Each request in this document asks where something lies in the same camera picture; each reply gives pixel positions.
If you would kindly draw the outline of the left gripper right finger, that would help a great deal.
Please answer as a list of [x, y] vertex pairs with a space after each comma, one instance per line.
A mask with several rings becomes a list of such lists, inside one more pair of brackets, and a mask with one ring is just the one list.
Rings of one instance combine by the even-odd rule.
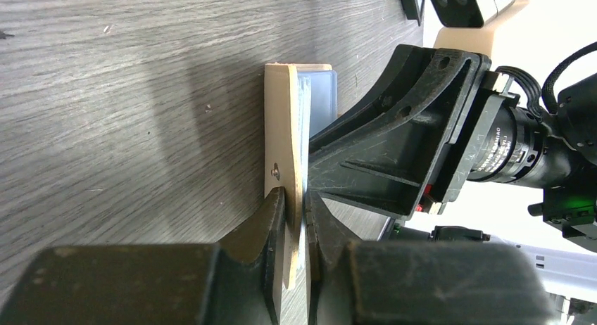
[[505, 244], [364, 241], [307, 193], [310, 324], [554, 324], [527, 258]]

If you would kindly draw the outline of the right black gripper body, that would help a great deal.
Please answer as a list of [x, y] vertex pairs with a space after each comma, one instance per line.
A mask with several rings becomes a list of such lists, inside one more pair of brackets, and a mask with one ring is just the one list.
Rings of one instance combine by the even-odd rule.
[[596, 76], [554, 96], [513, 66], [467, 87], [472, 106], [447, 157], [447, 200], [465, 181], [541, 189], [554, 202], [596, 195]]

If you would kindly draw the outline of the black white chessboard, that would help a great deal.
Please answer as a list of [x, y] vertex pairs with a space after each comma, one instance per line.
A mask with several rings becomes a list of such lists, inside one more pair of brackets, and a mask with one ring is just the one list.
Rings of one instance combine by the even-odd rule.
[[425, 0], [400, 0], [407, 20], [415, 20], [418, 26], [422, 25]]

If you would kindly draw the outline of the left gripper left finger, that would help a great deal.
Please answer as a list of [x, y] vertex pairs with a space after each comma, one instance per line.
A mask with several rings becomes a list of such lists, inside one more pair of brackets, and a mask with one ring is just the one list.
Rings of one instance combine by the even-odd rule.
[[278, 324], [285, 194], [215, 243], [60, 246], [41, 251], [2, 324]]

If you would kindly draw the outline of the beige leather card holder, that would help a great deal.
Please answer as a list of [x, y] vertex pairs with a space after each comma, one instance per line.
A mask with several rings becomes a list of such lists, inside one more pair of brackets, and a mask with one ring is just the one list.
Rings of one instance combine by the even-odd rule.
[[330, 64], [268, 63], [264, 70], [264, 192], [285, 190], [283, 283], [296, 286], [304, 265], [303, 195], [307, 188], [308, 144], [337, 118], [337, 74]]

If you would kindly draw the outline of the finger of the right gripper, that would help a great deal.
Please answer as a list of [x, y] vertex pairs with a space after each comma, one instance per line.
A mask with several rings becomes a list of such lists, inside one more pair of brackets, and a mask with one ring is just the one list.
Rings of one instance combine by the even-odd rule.
[[443, 49], [399, 44], [371, 89], [329, 127], [310, 138], [314, 153], [362, 127], [396, 105], [421, 78], [435, 55]]
[[467, 87], [491, 66], [479, 53], [441, 52], [387, 112], [308, 156], [308, 188], [408, 220], [423, 198], [447, 200], [447, 157], [472, 106]]

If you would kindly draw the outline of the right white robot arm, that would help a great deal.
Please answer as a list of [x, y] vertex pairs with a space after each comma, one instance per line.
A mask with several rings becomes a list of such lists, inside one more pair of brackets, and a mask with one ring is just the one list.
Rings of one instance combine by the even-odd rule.
[[[310, 324], [565, 324], [549, 293], [596, 302], [596, 76], [543, 85], [480, 53], [396, 47], [368, 93], [311, 136]], [[440, 214], [467, 181], [540, 189], [528, 212], [586, 249], [404, 222]]]

